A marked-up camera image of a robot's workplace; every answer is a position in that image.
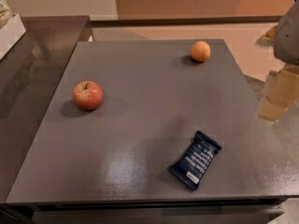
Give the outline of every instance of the snack bar wrapper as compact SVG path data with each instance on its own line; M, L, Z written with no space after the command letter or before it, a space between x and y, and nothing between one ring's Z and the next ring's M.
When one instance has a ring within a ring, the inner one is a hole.
M221 146L206 134L197 131L183 158L171 167L171 172L190 189L197 190L200 180Z

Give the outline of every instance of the gray table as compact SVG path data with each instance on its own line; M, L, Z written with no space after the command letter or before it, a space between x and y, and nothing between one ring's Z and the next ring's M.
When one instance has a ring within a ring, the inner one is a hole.
M193 40L78 43L7 203L179 203L284 200L299 173L273 128L256 122L257 100L222 40L205 63ZM74 86L97 81L93 112L72 102ZM196 130L223 147L199 190L168 170Z

